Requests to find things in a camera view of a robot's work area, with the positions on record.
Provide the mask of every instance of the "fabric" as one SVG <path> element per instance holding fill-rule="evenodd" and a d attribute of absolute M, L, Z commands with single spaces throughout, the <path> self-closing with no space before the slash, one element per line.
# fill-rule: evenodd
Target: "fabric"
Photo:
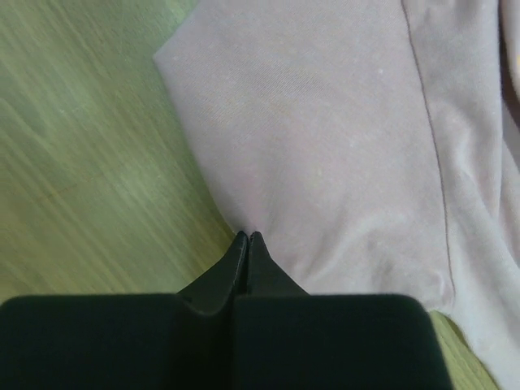
<path fill-rule="evenodd" d="M 502 6 L 518 92 L 518 0 Z M 262 232 L 310 293 L 449 315 L 516 390 L 520 135 L 499 31 L 496 0 L 203 0 L 155 60 L 234 230 Z"/>

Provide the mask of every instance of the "seam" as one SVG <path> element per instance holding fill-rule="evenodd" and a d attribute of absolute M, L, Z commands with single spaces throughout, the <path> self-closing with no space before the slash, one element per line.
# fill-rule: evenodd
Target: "seam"
<path fill-rule="evenodd" d="M 433 129 L 433 120 L 431 119 L 431 113 L 430 113 L 430 107 L 428 105 L 428 100 L 426 99 L 426 88 L 424 87 L 424 80 L 423 80 L 423 74 L 421 73 L 421 68 L 419 66 L 419 61 L 417 57 L 417 52 L 415 51 L 414 42 L 412 40 L 412 28 L 410 24 L 410 19 L 408 16 L 408 11 L 406 10 L 405 0 L 401 0 L 401 6 L 402 10 L 405 14 L 405 20 L 406 20 L 406 27 L 408 29 L 408 40 L 409 45 L 412 49 L 412 54 L 414 56 L 414 62 L 415 67 L 417 68 L 418 78 L 419 82 L 421 83 L 421 92 L 422 92 L 422 100 L 424 102 L 424 108 L 426 109 L 427 118 L 428 118 L 428 125 L 430 127 L 431 131 L 431 138 L 433 140 L 433 146 L 435 149 L 435 156 L 437 158 L 437 167 L 439 169 L 439 179 L 440 179 L 440 192 L 442 194 L 442 206 L 444 211 L 444 238 L 446 241 L 446 254 L 448 256 L 448 271 L 449 271 L 449 278 L 452 285 L 452 291 L 453 291 L 453 299 L 449 305 L 449 313 L 451 314 L 453 311 L 453 307 L 455 305 L 455 298 L 456 298 L 456 289 L 455 289 L 455 283 L 453 281 L 453 268 L 452 268 L 452 259 L 451 259 L 451 251 L 449 247 L 449 226 L 448 226 L 448 207 L 446 206 L 446 193 L 445 193 L 445 184 L 444 184 L 444 176 L 443 176 L 443 170 L 442 166 L 440 164 L 440 154 L 439 154 L 439 146 L 437 145 L 436 140 L 436 133 Z"/>

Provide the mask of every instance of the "garment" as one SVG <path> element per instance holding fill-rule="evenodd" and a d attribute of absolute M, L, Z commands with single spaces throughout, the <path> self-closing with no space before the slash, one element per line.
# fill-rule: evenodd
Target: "garment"
<path fill-rule="evenodd" d="M 518 0 L 503 9 L 515 82 Z M 447 314 L 518 389 L 504 127 L 510 145 L 520 134 L 499 38 L 496 0 L 203 0 L 155 61 L 234 230 L 262 232 L 310 293 L 403 293 Z"/>

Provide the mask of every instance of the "tabletop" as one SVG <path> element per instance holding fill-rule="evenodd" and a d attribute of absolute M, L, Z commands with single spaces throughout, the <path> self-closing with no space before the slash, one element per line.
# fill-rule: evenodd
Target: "tabletop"
<path fill-rule="evenodd" d="M 196 3 L 2 0 L 0 302 L 174 293 L 230 244 L 152 61 Z M 496 388 L 431 318 L 456 388 Z"/>

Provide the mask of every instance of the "folded fabric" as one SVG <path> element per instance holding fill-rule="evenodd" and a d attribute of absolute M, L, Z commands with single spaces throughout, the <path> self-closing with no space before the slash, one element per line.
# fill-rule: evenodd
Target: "folded fabric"
<path fill-rule="evenodd" d="M 512 69 L 518 3 L 504 10 Z M 517 146 L 520 133 L 498 13 L 203 0 L 155 60 L 234 230 L 262 232 L 310 293 L 403 293 L 449 315 L 517 390 L 520 174 L 503 131 Z"/>

